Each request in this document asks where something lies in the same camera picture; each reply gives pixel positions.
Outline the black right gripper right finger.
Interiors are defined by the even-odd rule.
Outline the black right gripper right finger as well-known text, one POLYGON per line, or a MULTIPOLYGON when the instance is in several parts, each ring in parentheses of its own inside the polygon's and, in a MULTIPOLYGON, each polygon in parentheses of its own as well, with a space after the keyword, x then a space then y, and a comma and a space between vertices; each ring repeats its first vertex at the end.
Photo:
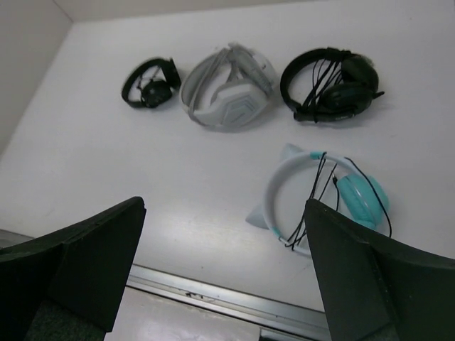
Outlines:
POLYGON ((332 340, 453 340, 454 260, 374 232, 318 200, 304 221, 332 340))

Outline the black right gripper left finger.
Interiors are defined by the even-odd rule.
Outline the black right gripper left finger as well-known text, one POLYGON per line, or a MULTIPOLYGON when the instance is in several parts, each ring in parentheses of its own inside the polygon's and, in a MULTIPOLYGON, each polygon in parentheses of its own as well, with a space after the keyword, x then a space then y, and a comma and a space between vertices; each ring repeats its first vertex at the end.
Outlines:
POLYGON ((68 227, 1 248, 2 340, 103 340, 144 226, 131 197, 68 227))

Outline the teal white cat-ear headphones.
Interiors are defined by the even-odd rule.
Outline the teal white cat-ear headphones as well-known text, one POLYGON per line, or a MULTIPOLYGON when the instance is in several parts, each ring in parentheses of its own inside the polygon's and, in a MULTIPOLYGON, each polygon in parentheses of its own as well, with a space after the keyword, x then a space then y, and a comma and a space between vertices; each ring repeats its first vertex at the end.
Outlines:
POLYGON ((308 238, 304 223, 306 214, 301 214, 299 223, 289 237, 283 235, 274 216, 274 201, 279 187, 288 175, 310 162, 318 163, 310 199, 322 200, 328 184, 332 183, 336 189, 337 210, 343 203, 351 220, 376 232, 387 224, 387 235, 392 237, 390 200, 374 177, 366 175, 351 158, 327 151, 308 151, 294 144, 286 144, 283 148, 279 164, 267 182, 261 202, 246 216, 246 223, 269 230, 285 248, 310 259, 310 246, 301 245, 308 238))

